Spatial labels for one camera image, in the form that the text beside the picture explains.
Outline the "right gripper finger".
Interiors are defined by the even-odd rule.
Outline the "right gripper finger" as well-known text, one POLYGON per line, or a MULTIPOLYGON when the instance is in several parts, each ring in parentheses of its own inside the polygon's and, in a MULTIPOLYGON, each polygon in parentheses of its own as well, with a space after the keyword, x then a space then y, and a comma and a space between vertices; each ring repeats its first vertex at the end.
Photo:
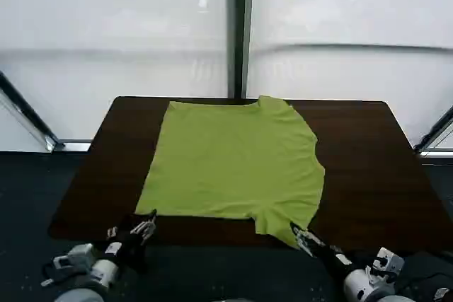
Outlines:
POLYGON ((309 246, 309 241, 311 240, 309 237, 309 232, 301 228, 300 226, 296 225, 294 222, 290 221, 289 227, 296 238, 296 242, 298 247, 303 250, 306 254, 311 255, 311 248, 309 246))
POLYGON ((300 233, 300 247, 301 248, 316 248, 316 247, 325 247, 326 244, 319 239, 316 235, 308 230, 302 230, 300 233))

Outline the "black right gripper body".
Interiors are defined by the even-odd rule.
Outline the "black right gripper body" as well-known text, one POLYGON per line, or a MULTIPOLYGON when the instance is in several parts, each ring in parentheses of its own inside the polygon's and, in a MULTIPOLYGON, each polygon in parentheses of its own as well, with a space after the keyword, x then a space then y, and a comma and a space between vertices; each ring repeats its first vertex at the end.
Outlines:
POLYGON ((318 245, 314 255, 322 261, 332 277, 346 277, 353 271, 353 263, 336 246, 318 245))

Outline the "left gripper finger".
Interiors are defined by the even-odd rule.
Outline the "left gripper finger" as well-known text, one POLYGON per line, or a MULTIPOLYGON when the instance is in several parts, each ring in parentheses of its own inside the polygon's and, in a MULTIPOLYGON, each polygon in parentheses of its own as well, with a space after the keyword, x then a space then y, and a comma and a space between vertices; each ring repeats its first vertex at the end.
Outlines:
POLYGON ((156 214, 157 210, 153 209, 145 216, 143 221, 141 221, 130 231, 130 234, 139 241, 140 245, 145 245, 148 239, 154 234, 156 229, 156 214))
POLYGON ((124 215, 113 227, 107 230, 107 240, 120 240, 130 234, 135 227, 137 218, 134 214, 124 215))

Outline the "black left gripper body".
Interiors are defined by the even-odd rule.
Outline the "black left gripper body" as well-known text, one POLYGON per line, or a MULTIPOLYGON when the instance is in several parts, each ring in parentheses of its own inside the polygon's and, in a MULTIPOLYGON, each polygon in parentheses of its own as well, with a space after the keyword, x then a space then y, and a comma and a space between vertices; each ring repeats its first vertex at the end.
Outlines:
POLYGON ((145 245, 140 245, 139 241, 131 234, 120 240, 107 240, 105 249, 105 259, 115 263, 120 269, 129 267, 138 274, 147 271, 145 261, 145 245))

